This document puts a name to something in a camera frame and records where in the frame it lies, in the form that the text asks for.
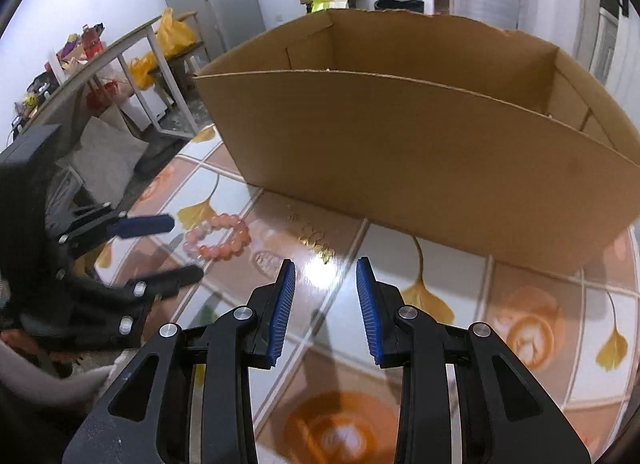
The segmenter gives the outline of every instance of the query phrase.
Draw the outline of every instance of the gold pattern on table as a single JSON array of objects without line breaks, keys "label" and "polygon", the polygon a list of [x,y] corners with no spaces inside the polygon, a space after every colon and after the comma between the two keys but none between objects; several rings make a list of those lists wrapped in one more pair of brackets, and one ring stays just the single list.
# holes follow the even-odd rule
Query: gold pattern on table
[{"label": "gold pattern on table", "polygon": [[180,211],[178,211],[178,220],[180,221],[180,224],[185,231],[193,229],[205,220],[208,221],[209,219],[218,216],[218,213],[216,213],[216,211],[210,206],[209,200],[211,200],[211,197],[213,197],[213,194],[216,192],[219,182],[220,176],[218,176],[216,185],[213,187],[213,190],[211,191],[209,196],[202,202],[198,202],[193,206],[188,206],[187,208],[182,208]]},{"label": "gold pattern on table", "polygon": [[[287,215],[287,220],[290,222],[297,222],[298,215],[291,210],[289,207],[289,215]],[[321,244],[320,240],[324,238],[324,231],[316,230],[313,228],[311,224],[308,222],[302,227],[302,233],[298,237],[298,241],[305,247],[313,250],[320,259],[328,264],[331,259],[335,256],[335,250],[329,247],[327,243]]]},{"label": "gold pattern on table", "polygon": [[216,136],[216,130],[213,126],[203,128],[200,133],[191,139],[191,142],[207,142]]},{"label": "gold pattern on table", "polygon": [[606,343],[602,346],[598,355],[596,356],[596,363],[604,368],[607,372],[615,370],[620,366],[620,363],[624,360],[626,352],[628,351],[628,343],[626,338],[618,332],[618,322],[616,319],[616,306],[613,303],[613,298],[607,292],[611,308],[613,310],[613,330],[611,336]]},{"label": "gold pattern on table", "polygon": [[450,309],[449,305],[441,300],[436,295],[427,290],[422,279],[422,272],[424,270],[424,256],[422,255],[422,248],[416,237],[414,239],[415,247],[418,250],[418,276],[415,278],[413,285],[400,291],[404,302],[414,307],[417,307],[421,311],[426,312],[438,323],[445,323],[451,325],[456,315]]}]

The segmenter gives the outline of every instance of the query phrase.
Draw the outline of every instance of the metal bolt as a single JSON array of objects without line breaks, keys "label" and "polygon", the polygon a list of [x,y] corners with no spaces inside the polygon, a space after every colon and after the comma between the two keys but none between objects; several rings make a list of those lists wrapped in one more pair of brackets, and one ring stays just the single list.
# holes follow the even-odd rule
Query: metal bolt
[{"label": "metal bolt", "polygon": [[481,338],[486,338],[489,334],[491,334],[491,327],[489,327],[486,323],[476,323],[472,331],[474,334]]},{"label": "metal bolt", "polygon": [[254,313],[254,311],[252,311],[248,307],[238,307],[234,311],[234,318],[236,318],[236,319],[249,319],[252,316],[253,313]]},{"label": "metal bolt", "polygon": [[133,327],[133,318],[131,316],[123,316],[120,320],[120,334],[126,336],[131,332],[131,327]]},{"label": "metal bolt", "polygon": [[145,282],[138,282],[136,286],[133,288],[133,296],[135,296],[136,298],[140,298],[140,296],[144,295],[145,291],[146,291]]},{"label": "metal bolt", "polygon": [[398,310],[398,314],[401,318],[404,319],[414,319],[416,316],[418,316],[418,311],[414,307],[405,305],[404,307],[400,307],[400,309]]},{"label": "metal bolt", "polygon": [[175,336],[178,332],[178,327],[175,323],[165,323],[160,327],[160,335],[163,338],[170,338],[171,336]]}]

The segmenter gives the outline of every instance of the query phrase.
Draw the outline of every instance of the bead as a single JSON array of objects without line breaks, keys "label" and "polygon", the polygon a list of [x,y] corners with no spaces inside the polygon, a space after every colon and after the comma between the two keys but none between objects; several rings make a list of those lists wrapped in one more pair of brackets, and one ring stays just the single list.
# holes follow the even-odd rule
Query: bead
[{"label": "bead", "polygon": [[220,258],[226,258],[231,254],[231,246],[228,241],[218,246],[220,248]]},{"label": "bead", "polygon": [[249,231],[247,231],[246,229],[242,229],[236,232],[236,236],[240,239],[241,242],[244,242],[245,244],[248,244],[251,241]]},{"label": "bead", "polygon": [[210,260],[215,260],[220,257],[220,248],[218,246],[210,246],[207,254]]},{"label": "bead", "polygon": [[229,247],[233,253],[239,253],[242,251],[242,240],[240,240],[240,238],[233,237],[229,240]]}]

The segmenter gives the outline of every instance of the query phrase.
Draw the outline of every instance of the orange coffee cup print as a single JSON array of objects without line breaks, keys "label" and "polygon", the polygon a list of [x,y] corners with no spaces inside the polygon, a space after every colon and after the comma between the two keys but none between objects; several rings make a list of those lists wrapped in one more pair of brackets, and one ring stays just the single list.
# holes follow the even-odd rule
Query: orange coffee cup print
[{"label": "orange coffee cup print", "polygon": [[564,344],[565,320],[558,301],[527,285],[499,307],[494,329],[529,370],[542,370]]},{"label": "orange coffee cup print", "polygon": [[296,464],[389,464],[398,416],[359,392],[327,392],[300,404],[284,427],[284,447]]}]

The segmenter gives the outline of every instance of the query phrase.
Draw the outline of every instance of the yellow plastic bag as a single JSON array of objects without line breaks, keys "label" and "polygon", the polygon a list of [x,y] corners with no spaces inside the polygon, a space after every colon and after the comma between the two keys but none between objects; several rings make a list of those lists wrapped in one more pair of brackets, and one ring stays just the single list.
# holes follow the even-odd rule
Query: yellow plastic bag
[{"label": "yellow plastic bag", "polygon": [[154,79],[149,75],[156,68],[158,62],[153,52],[147,52],[142,58],[134,58],[129,63],[129,70],[136,85],[140,90],[146,90],[154,84]]},{"label": "yellow plastic bag", "polygon": [[167,7],[160,18],[158,43],[164,56],[170,58],[196,43],[196,35],[189,25],[184,22],[176,22],[174,10]]}]

